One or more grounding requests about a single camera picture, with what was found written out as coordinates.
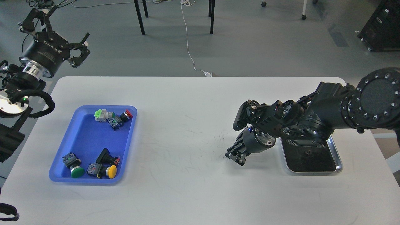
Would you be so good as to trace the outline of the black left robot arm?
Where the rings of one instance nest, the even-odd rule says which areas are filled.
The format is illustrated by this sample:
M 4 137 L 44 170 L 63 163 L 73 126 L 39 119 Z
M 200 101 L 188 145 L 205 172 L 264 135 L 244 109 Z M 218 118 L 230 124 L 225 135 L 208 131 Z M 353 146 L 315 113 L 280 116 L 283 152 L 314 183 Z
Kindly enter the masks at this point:
M 11 157 L 25 135 L 20 132 L 28 118 L 39 118 L 55 109 L 51 96 L 44 91 L 46 82 L 52 78 L 64 61 L 73 68 L 80 66 L 89 56 L 86 44 L 87 33 L 78 43 L 71 43 L 56 33 L 50 16 L 58 7 L 50 10 L 31 9 L 28 16 L 19 23 L 22 33 L 33 36 L 33 42 L 19 57 L 20 66 L 1 62 L 1 117 L 17 121 L 11 127 L 2 124 L 0 128 L 0 160 L 3 163 Z

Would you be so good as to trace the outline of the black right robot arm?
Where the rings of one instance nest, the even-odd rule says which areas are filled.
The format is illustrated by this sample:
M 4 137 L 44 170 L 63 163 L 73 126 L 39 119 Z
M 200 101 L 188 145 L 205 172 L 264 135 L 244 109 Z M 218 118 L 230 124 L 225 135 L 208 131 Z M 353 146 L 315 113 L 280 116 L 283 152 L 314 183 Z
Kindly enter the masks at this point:
M 247 156 L 273 147 L 279 137 L 293 146 L 324 148 L 336 129 L 393 130 L 399 139 L 399 80 L 399 68 L 382 68 L 357 87 L 320 82 L 298 101 L 248 100 L 238 110 L 233 129 L 240 134 L 225 157 L 243 166 Z

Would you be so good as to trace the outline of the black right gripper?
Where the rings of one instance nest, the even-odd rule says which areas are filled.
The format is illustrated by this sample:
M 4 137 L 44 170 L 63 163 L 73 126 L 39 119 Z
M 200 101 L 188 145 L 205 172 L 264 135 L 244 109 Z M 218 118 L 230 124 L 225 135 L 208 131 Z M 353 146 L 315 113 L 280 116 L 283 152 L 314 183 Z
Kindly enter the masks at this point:
M 247 156 L 252 153 L 261 153 L 276 143 L 275 137 L 255 127 L 246 127 L 242 138 L 238 139 L 225 153 L 225 157 L 234 160 L 240 166 L 245 164 Z

